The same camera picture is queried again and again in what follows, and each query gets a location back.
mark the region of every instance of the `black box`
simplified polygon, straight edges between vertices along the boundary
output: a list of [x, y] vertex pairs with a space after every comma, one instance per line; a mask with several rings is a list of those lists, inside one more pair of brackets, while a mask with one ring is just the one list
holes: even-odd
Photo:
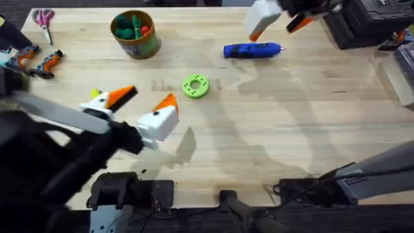
[[351, 0], [343, 12], [357, 36], [404, 30], [414, 21], [411, 3], [396, 0]]
[[331, 34], [340, 49], [353, 49], [379, 45], [392, 35], [392, 33], [357, 36], [351, 30], [343, 12], [328, 14], [323, 17]]

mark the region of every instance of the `white plastic part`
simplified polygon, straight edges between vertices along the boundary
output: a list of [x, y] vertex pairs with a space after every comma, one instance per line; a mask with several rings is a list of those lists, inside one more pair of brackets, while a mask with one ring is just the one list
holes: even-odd
[[80, 104], [80, 109], [82, 111], [85, 109], [97, 110], [105, 113], [110, 119], [114, 120], [114, 113], [111, 110], [105, 108], [108, 97], [108, 92], [101, 93], [100, 95], [95, 97], [93, 100], [87, 102], [86, 104]]
[[245, 18], [245, 29], [249, 37], [266, 29], [278, 20], [282, 13], [277, 0], [257, 0], [250, 7]]
[[142, 116], [136, 128], [140, 132], [142, 142], [150, 149], [157, 149], [156, 140], [165, 140], [179, 123], [179, 116], [174, 106], [168, 106]]

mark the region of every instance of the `orange plastic part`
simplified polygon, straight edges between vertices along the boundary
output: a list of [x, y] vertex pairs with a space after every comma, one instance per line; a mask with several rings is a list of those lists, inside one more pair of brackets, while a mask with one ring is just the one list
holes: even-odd
[[257, 39], [259, 39], [260, 35], [265, 31], [265, 29], [257, 32], [256, 34], [253, 34], [249, 37], [250, 41], [256, 42]]
[[109, 109], [115, 102], [117, 102], [119, 99], [121, 99], [125, 94], [130, 92], [132, 89], [134, 89], [135, 86], [128, 86], [124, 87], [115, 91], [111, 91], [109, 93], [108, 99], [106, 101], [105, 108]]
[[50, 72], [50, 68], [55, 66], [60, 61], [60, 57], [58, 55], [52, 55], [52, 59], [46, 61], [43, 64], [43, 70], [46, 72]]
[[170, 93], [167, 95], [167, 97], [165, 97], [165, 99], [163, 99], [161, 101], [161, 103], [159, 103], [154, 109], [153, 111], [168, 107], [168, 106], [174, 106], [175, 109], [177, 110], [177, 114], [179, 113], [179, 106], [177, 105], [177, 100], [175, 99], [175, 96], [173, 93]]
[[397, 42], [401, 42], [404, 37], [406, 37], [406, 31], [402, 30], [402, 31], [398, 31], [397, 33]]
[[311, 17], [307, 17], [305, 19], [303, 19], [292, 31], [290, 31], [289, 33], [293, 33], [301, 28], [303, 28], [304, 26], [308, 25], [310, 22], [313, 21], [313, 18]]
[[34, 52], [34, 50], [30, 50], [28, 53], [23, 54], [22, 56], [17, 57], [17, 63], [19, 64], [19, 67], [20, 68], [25, 68], [25, 66], [23, 65], [22, 61], [24, 59], [32, 59], [32, 58], [34, 58], [34, 55], [36, 55], [35, 52]]

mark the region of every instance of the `green toy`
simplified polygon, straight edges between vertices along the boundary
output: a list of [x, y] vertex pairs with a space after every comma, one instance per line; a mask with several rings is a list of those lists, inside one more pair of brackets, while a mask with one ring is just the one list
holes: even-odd
[[[193, 85], [199, 84], [198, 88], [192, 88]], [[210, 82], [202, 74], [190, 74], [182, 81], [182, 91], [192, 99], [201, 98], [208, 93]]]
[[116, 19], [117, 28], [119, 29], [127, 29], [127, 28], [132, 29], [133, 28], [131, 21], [128, 20], [125, 16], [117, 15], [115, 19]]
[[116, 36], [121, 39], [134, 39], [134, 31], [130, 28], [116, 29]]
[[139, 20], [136, 15], [132, 16], [132, 25], [134, 26], [134, 30], [135, 30], [135, 39], [138, 39], [141, 37], [141, 20]]

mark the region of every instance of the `orange tool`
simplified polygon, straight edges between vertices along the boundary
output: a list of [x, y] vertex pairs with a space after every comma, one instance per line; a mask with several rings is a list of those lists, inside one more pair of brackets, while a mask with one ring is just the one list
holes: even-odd
[[12, 58], [10, 58], [5, 65], [11, 69], [22, 71], [26, 74], [31, 74], [29, 71], [25, 69], [25, 65], [23, 65], [24, 59], [32, 59], [40, 50], [39, 46], [31, 45], [28, 46], [19, 52], [16, 53]]
[[59, 63], [60, 58], [63, 57], [63, 53], [60, 50], [53, 52], [51, 55], [47, 56], [42, 62], [41, 65], [38, 65], [36, 69], [30, 69], [30, 73], [36, 74], [40, 78], [51, 79], [54, 77], [54, 74], [50, 71], [50, 68]]

